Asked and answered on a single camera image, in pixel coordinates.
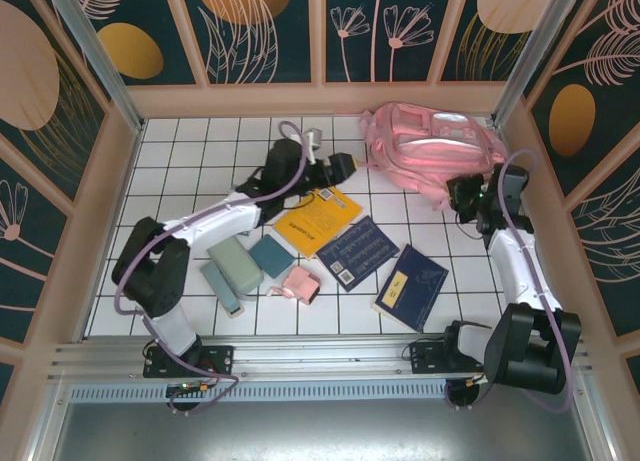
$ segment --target white tile floor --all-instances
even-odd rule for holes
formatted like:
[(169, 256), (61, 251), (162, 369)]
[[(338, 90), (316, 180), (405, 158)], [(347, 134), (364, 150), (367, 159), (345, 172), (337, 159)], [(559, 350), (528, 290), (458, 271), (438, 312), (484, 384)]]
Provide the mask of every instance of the white tile floor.
[[(365, 150), (357, 117), (152, 119), (148, 122), (132, 182), (128, 188), (118, 229), (107, 253), (109, 262), (87, 326), (88, 336), (145, 335), (139, 320), (118, 316), (113, 309), (115, 286), (110, 279), (132, 226), (144, 216), (160, 221), (190, 214), (223, 199), (232, 184), (243, 182), (264, 163), (270, 140), (280, 138), (277, 123), (288, 119), (304, 129), (323, 131), (324, 155), (348, 152), (364, 159)], [(442, 332), (454, 319), (497, 323), (504, 296), (495, 267), (481, 241), (465, 236), (454, 224), (453, 213), (434, 212), (418, 194), (396, 188), (379, 172), (358, 170), (339, 188), (372, 213), (374, 221), (402, 250), (416, 249), (450, 270), (427, 320), (425, 332)], [(294, 205), (296, 200), (287, 203)], [(472, 226), (463, 227), (477, 236)], [(239, 239), (252, 246), (271, 234), (292, 254), (270, 225)], [(194, 329), (202, 335), (395, 334), (411, 332), (393, 319), (371, 309), (376, 293), (393, 269), (389, 260), (351, 293), (346, 293), (317, 259), (298, 263), (323, 279), (320, 295), (311, 306), (298, 305), (264, 294), (264, 283), (243, 301), (245, 312), (230, 319), (206, 284), (199, 267), (206, 252), (192, 253), (183, 306)]]

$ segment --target navy blue book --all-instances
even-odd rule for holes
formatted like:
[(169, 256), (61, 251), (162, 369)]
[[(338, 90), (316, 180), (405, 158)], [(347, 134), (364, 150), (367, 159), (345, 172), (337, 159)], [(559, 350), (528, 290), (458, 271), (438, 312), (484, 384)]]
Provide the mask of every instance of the navy blue book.
[(447, 274), (449, 270), (407, 245), (373, 309), (421, 333)]

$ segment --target barcode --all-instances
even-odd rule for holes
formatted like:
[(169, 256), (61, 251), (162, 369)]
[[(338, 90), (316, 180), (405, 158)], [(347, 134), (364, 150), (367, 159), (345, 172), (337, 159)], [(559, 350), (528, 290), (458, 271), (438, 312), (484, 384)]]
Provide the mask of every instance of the barcode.
[(320, 191), (318, 193), (318, 196), (320, 196), (322, 199), (324, 199), (325, 201), (327, 199), (329, 199), (331, 196), (333, 196), (333, 193), (331, 192), (330, 189), (323, 189), (322, 191)]
[(331, 271), (333, 271), (335, 274), (338, 274), (340, 271), (342, 271), (344, 268), (342, 267), (342, 265), (340, 264), (340, 261), (336, 261), (335, 263), (333, 263), (331, 265)]
[(341, 272), (338, 277), (340, 278), (340, 280), (344, 283), (344, 284), (349, 284), (351, 281), (353, 281), (354, 278), (353, 275), (349, 272), (348, 269), (345, 269), (343, 272)]

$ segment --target yellow book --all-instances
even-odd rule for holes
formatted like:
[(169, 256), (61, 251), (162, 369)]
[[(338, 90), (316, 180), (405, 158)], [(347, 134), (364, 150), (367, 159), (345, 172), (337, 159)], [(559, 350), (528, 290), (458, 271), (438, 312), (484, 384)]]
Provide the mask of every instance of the yellow book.
[(310, 258), (361, 211), (362, 207), (339, 189), (320, 189), (302, 198), (273, 227), (291, 246)]

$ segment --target gray floor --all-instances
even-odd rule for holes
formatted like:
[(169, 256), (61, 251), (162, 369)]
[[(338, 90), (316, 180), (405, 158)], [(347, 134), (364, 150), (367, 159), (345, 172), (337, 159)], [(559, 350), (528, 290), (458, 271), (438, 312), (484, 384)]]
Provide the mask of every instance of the gray floor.
[[(554, 401), (562, 401), (558, 396)], [(575, 412), (494, 388), (471, 411), (443, 400), (222, 403), (192, 418), (162, 405), (74, 405), (57, 461), (591, 459)]]

